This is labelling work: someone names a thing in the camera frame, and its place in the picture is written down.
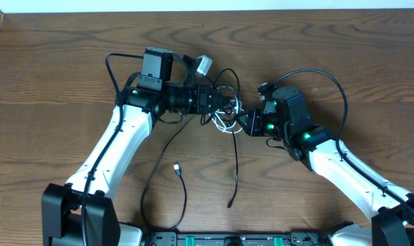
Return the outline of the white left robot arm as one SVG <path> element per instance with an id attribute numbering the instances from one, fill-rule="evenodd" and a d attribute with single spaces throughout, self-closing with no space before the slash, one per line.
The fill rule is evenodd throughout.
<path id="1" fill-rule="evenodd" d="M 118 220 L 113 201 L 128 164 L 166 111 L 206 115 L 229 105 L 206 84 L 160 91 L 127 85 L 92 153 L 64 185 L 42 195 L 44 245 L 140 245 L 143 232 Z"/>

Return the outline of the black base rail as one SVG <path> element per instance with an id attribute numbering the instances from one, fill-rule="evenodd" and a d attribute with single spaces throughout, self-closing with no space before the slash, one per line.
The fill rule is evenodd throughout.
<path id="1" fill-rule="evenodd" d="M 140 246 L 323 246 L 332 245 L 317 232 L 293 231 L 279 234 L 227 234 L 145 232 Z"/>

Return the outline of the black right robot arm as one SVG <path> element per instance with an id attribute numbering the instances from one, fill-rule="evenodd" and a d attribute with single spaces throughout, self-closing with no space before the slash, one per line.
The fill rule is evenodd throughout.
<path id="1" fill-rule="evenodd" d="M 414 245 L 414 193 L 366 165 L 328 128 L 314 124 L 300 89 L 258 88 L 261 109 L 240 112 L 237 122 L 252 137 L 282 141 L 292 159 L 335 185 L 371 221 L 370 229 L 343 223 L 325 245 Z"/>

